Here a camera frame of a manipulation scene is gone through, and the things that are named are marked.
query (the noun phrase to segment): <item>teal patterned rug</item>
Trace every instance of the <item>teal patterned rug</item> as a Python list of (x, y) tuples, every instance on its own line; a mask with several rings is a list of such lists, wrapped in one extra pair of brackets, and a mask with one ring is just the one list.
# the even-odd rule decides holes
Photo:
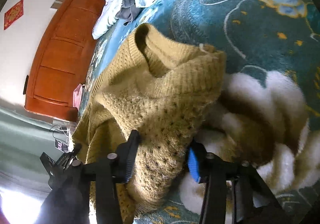
[[(279, 71), (301, 88), (311, 130), (320, 129), (320, 13), (311, 0), (158, 0), (127, 26), (119, 20), (98, 41), (79, 109), (82, 115), (94, 80), (139, 24), (153, 24), (179, 42), (209, 43), (227, 53), (227, 73), (242, 72), (265, 86), (266, 74)], [(136, 223), (197, 223), (181, 204), (176, 185), (167, 202)], [(298, 223), (320, 194), (320, 183), (277, 198)]]

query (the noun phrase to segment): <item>green curtain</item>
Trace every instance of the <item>green curtain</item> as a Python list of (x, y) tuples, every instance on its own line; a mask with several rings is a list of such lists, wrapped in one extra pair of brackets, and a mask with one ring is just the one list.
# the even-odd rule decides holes
[(31, 119), (0, 106), (0, 190), (15, 190), (43, 200), (50, 192), (49, 175), (39, 157), (42, 152), (57, 160), (62, 152), (55, 148), (52, 124)]

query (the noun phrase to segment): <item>red decoration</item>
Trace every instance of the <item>red decoration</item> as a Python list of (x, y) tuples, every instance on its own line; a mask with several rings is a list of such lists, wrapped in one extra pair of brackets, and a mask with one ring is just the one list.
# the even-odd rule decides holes
[(4, 14), (4, 30), (23, 15), (23, 0), (17, 2)]

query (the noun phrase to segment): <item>cable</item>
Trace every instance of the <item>cable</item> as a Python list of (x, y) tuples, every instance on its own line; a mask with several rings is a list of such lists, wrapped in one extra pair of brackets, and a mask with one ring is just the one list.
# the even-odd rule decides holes
[(52, 130), (52, 128), (57, 127), (57, 126), (58, 126), (59, 128), (52, 131), (52, 137), (53, 137), (54, 139), (57, 139), (58, 141), (61, 141), (61, 142), (65, 143), (66, 145), (68, 145), (68, 139), (67, 139), (67, 141), (65, 141), (65, 140), (62, 140), (62, 139), (59, 139), (59, 138), (54, 137), (54, 133), (55, 133), (55, 132), (58, 132), (58, 133), (59, 133), (59, 132), (63, 132), (64, 135), (65, 135), (67, 138), (69, 138), (69, 136), (65, 133), (65, 132), (68, 133), (68, 131), (67, 131), (67, 130), (63, 130), (60, 125), (54, 125), (54, 126), (52, 126), (52, 127), (49, 129), (49, 132)]

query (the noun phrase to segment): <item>white fur blanket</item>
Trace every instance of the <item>white fur blanket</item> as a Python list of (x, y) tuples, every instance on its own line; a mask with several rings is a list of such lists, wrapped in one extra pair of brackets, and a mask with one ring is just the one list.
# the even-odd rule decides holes
[[(274, 194), (313, 185), (320, 178), (320, 131), (311, 132), (300, 88), (271, 71), (263, 88), (246, 74), (226, 75), (219, 102), (195, 136), (225, 161), (247, 160)], [(184, 206), (200, 214), (204, 189), (186, 174)], [(226, 223), (231, 216), (227, 215)]]

